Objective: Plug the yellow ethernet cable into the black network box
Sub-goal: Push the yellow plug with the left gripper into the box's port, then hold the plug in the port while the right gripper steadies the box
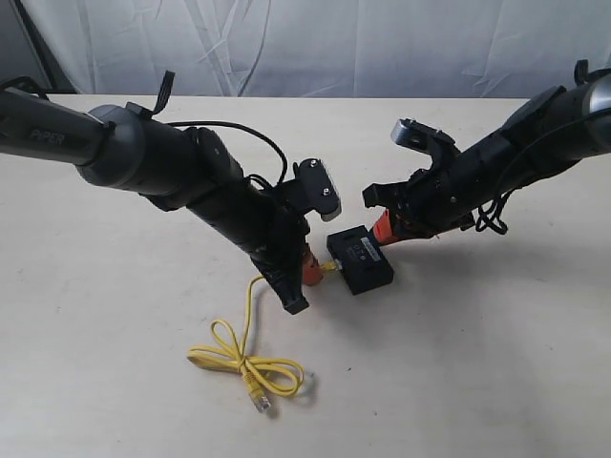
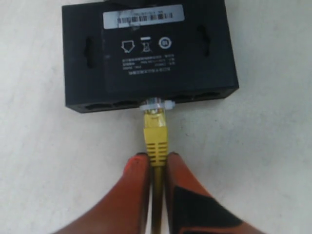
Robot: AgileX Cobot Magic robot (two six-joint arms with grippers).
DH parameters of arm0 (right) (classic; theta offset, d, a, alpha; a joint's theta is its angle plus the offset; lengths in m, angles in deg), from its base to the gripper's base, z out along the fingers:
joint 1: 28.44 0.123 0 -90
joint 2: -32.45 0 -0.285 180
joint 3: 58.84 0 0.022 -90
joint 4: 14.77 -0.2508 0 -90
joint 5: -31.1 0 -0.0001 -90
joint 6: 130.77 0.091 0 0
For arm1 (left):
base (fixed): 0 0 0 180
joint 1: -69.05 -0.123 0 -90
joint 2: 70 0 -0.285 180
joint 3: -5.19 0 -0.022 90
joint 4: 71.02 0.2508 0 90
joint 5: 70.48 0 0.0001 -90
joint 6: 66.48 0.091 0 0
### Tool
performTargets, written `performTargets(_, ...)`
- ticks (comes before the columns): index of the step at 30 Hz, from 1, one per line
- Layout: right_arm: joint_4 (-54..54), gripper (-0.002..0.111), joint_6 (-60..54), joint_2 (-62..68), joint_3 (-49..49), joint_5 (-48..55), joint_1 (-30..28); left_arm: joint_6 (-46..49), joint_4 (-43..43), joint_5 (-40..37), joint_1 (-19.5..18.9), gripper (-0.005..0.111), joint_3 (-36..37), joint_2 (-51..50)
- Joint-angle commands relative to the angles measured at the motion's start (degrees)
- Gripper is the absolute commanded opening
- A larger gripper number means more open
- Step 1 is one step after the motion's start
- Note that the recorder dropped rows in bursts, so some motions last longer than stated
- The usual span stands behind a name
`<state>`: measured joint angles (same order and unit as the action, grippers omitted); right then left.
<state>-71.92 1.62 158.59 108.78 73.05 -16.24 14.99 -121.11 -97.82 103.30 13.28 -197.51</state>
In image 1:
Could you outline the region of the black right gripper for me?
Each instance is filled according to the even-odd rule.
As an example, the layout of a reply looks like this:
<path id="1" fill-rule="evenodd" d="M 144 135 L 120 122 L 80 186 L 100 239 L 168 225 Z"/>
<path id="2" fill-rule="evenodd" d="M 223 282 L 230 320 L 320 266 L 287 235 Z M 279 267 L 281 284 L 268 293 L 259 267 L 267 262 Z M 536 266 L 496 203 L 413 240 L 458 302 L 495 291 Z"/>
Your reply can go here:
<path id="1" fill-rule="evenodd" d="M 382 207 L 372 226 L 379 245 L 431 239 L 454 229 L 508 232 L 501 214 L 511 193 L 534 173 L 526 151 L 542 137 L 534 128 L 499 128 L 445 167 L 418 169 L 406 181 L 373 183 L 366 207 Z"/>

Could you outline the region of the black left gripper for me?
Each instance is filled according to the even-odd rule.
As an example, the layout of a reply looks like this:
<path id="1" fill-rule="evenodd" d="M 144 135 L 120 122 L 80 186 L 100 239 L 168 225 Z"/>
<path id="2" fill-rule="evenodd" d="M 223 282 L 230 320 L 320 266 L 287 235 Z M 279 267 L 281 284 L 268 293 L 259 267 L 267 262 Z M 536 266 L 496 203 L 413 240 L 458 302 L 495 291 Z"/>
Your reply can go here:
<path id="1" fill-rule="evenodd" d="M 240 248 L 291 315 L 308 308 L 302 283 L 315 286 L 323 269 L 306 248 L 305 219 L 269 190 L 242 178 L 197 198 L 187 209 Z"/>

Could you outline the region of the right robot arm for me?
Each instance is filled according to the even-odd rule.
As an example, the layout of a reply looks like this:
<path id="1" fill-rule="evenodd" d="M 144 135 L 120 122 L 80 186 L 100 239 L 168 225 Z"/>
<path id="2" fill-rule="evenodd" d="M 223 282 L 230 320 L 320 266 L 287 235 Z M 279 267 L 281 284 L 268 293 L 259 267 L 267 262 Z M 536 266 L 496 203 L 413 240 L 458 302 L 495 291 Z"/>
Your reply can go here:
<path id="1" fill-rule="evenodd" d="M 432 164 L 408 180 L 374 183 L 366 207 L 383 215 L 371 233 L 381 245 L 430 239 L 454 229 L 508 231 L 501 215 L 511 194 L 610 151 L 610 73 L 593 72 L 576 88 L 536 95 L 498 129 L 464 151 L 446 133 L 404 118 L 391 138 Z"/>

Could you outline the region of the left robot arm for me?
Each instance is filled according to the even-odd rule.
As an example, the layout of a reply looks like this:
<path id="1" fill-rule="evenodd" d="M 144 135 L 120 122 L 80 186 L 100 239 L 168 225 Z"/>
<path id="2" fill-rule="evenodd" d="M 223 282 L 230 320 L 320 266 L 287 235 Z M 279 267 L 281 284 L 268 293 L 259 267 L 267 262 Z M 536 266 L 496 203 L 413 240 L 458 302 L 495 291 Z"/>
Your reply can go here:
<path id="1" fill-rule="evenodd" d="M 295 315 L 308 307 L 303 266 L 312 206 L 295 196 L 307 182 L 253 186 L 220 137 L 178 129 L 142 107 L 102 105 L 80 113 L 14 88 L 1 92 L 1 151 L 70 163 L 94 186 L 137 193 L 164 212 L 185 208 L 240 248 Z"/>

